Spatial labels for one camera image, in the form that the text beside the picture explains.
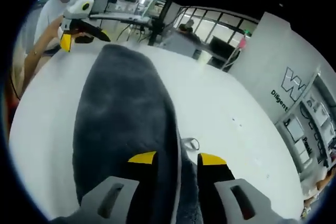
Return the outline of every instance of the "gray towel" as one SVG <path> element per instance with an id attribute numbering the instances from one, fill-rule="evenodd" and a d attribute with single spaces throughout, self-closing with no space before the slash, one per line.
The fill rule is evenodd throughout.
<path id="1" fill-rule="evenodd" d="M 106 45 L 90 70 L 73 135 L 73 169 L 79 202 L 132 156 L 158 153 L 158 180 L 151 223 L 169 219 L 177 178 L 177 125 L 173 103 L 153 63 L 143 54 Z M 196 172 L 182 149 L 177 223 L 203 223 Z"/>

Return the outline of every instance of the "white wall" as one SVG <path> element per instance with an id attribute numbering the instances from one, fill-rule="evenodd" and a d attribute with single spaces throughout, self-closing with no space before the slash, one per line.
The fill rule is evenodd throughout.
<path id="1" fill-rule="evenodd" d="M 164 17 L 163 22 L 168 25 L 170 24 L 178 15 L 181 6 L 177 3 L 172 2 L 171 6 L 168 9 L 166 16 Z"/>
<path id="2" fill-rule="evenodd" d="M 323 56 L 292 31 L 287 21 L 265 13 L 229 73 L 245 86 L 274 123 L 286 112 L 280 103 L 288 109 L 294 104 L 291 90 L 286 92 L 282 87 L 287 68 L 293 76 L 288 72 L 287 75 L 298 76 L 301 85 L 307 85 L 318 68 L 330 83 L 336 81 L 335 72 Z M 279 94 L 281 102 L 277 103 L 272 90 Z"/>

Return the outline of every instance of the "wall sign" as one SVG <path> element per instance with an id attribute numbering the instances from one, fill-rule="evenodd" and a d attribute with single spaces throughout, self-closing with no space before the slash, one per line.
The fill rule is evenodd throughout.
<path id="1" fill-rule="evenodd" d="M 282 81 L 281 87 L 286 91 L 289 92 L 289 96 L 292 98 L 293 101 L 297 101 L 299 97 L 304 92 L 306 85 L 302 84 L 302 80 L 298 76 L 294 76 L 294 72 L 287 67 L 284 79 Z"/>
<path id="2" fill-rule="evenodd" d="M 285 105 L 285 103 L 281 100 L 279 94 L 275 91 L 272 90 L 271 94 L 274 96 L 274 98 L 277 100 L 277 103 L 279 103 L 285 111 L 288 110 L 288 107 Z"/>
<path id="3" fill-rule="evenodd" d="M 311 149 L 310 146 L 309 146 L 308 138 L 305 136 L 305 137 L 302 139 L 302 141 L 303 141 L 303 144 L 305 145 L 305 148 L 306 148 L 306 150 L 307 150 L 307 152 L 308 152 L 308 155 L 310 156 L 310 154 L 312 153 L 312 149 Z"/>

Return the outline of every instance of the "window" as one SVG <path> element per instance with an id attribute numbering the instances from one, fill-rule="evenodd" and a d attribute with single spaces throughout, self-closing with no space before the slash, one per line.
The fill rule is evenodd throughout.
<path id="1" fill-rule="evenodd" d="M 257 27 L 257 24 L 244 19 L 244 21 L 240 25 L 239 29 L 241 29 L 241 30 L 248 30 L 250 33 L 253 34 L 253 32 L 256 29 L 256 27 Z"/>
<path id="2" fill-rule="evenodd" d="M 174 24 L 175 28 L 179 25 L 180 20 L 183 18 L 183 14 L 184 14 L 184 11 L 177 17 L 176 22 Z"/>
<path id="3" fill-rule="evenodd" d="M 230 41 L 230 45 L 233 47 L 238 46 L 240 40 L 243 38 L 244 35 L 240 33 L 235 33 L 232 40 Z"/>
<path id="4" fill-rule="evenodd" d="M 200 18 L 196 18 L 195 16 L 193 16 L 192 20 L 194 21 L 193 29 L 195 31 L 196 28 L 197 28 L 197 26 L 198 26 L 198 24 L 200 23 L 201 19 Z"/>
<path id="5" fill-rule="evenodd" d="M 207 43 L 210 43 L 213 36 L 216 36 L 218 39 L 221 39 L 222 41 L 228 42 L 232 33 L 233 33 L 233 30 L 229 29 L 226 26 L 222 26 L 222 25 L 217 24 L 215 29 L 211 33 L 211 36 L 209 37 Z"/>
<path id="6" fill-rule="evenodd" d="M 194 10 L 195 10 L 195 8 L 189 8 L 189 9 L 186 11 L 186 14 L 188 14 L 188 15 L 193 15 Z"/>
<path id="7" fill-rule="evenodd" d="M 185 23 L 187 23 L 188 22 L 188 20 L 190 19 L 190 15 L 184 15 L 183 17 L 182 17 L 182 19 L 181 19 L 181 22 L 180 22 L 180 24 L 185 24 Z"/>
<path id="8" fill-rule="evenodd" d="M 205 13 L 205 10 L 202 10 L 202 9 L 196 9 L 194 15 L 195 15 L 195 16 L 201 16 L 201 17 L 203 17 L 204 13 Z"/>
<path id="9" fill-rule="evenodd" d="M 223 13 L 223 15 L 221 16 L 219 21 L 223 22 L 223 23 L 227 23 L 227 24 L 232 25 L 232 26 L 238 26 L 240 18 L 237 18 L 235 16 Z"/>
<path id="10" fill-rule="evenodd" d="M 208 12 L 205 14 L 206 18 L 217 20 L 220 16 L 220 12 L 214 12 L 213 10 L 208 10 Z"/>
<path id="11" fill-rule="evenodd" d="M 196 18 L 196 17 L 192 17 L 190 15 L 184 15 L 181 19 L 180 24 L 185 24 L 188 22 L 189 19 L 192 19 L 194 21 L 194 25 L 193 25 L 193 29 L 195 31 L 195 29 L 197 28 L 198 24 L 200 23 L 201 19 L 200 18 Z M 175 28 L 178 28 L 179 24 L 176 22 L 175 24 Z"/>
<path id="12" fill-rule="evenodd" d="M 212 21 L 202 20 L 195 33 L 202 41 L 205 41 L 214 25 Z"/>

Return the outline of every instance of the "desk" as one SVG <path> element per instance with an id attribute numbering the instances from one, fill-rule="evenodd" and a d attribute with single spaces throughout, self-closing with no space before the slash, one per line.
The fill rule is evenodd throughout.
<path id="1" fill-rule="evenodd" d="M 59 52 L 32 80 L 17 108 L 9 147 L 19 177 L 48 219 L 78 207 L 72 169 L 75 116 L 86 77 L 102 41 Z M 226 159 L 270 198 L 284 218 L 303 209 L 299 176 L 281 136 L 247 90 L 231 75 L 194 59 L 142 44 L 177 113 L 181 137 L 195 137 L 201 152 Z M 189 153 L 196 162 L 197 153 Z"/>

